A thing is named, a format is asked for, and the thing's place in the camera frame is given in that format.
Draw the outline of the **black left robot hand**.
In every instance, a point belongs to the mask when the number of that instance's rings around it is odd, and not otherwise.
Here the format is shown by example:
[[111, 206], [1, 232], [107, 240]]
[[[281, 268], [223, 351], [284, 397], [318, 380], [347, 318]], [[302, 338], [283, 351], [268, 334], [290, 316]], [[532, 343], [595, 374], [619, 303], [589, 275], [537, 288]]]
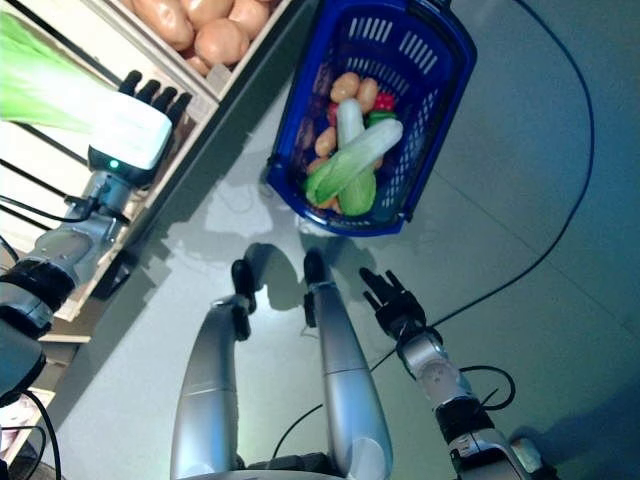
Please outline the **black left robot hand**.
[[141, 80], [142, 73], [132, 70], [118, 90], [106, 96], [87, 155], [90, 171], [111, 174], [136, 189], [153, 183], [192, 100], [188, 92]]

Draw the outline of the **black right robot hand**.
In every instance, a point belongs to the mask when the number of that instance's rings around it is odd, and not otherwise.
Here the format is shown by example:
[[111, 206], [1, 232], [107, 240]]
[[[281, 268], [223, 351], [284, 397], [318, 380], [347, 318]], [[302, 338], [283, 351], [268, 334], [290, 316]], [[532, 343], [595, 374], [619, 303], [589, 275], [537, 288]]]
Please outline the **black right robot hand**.
[[373, 308], [378, 324], [387, 336], [402, 342], [426, 330], [423, 308], [391, 270], [379, 275], [361, 267], [359, 275], [368, 287], [363, 296]]

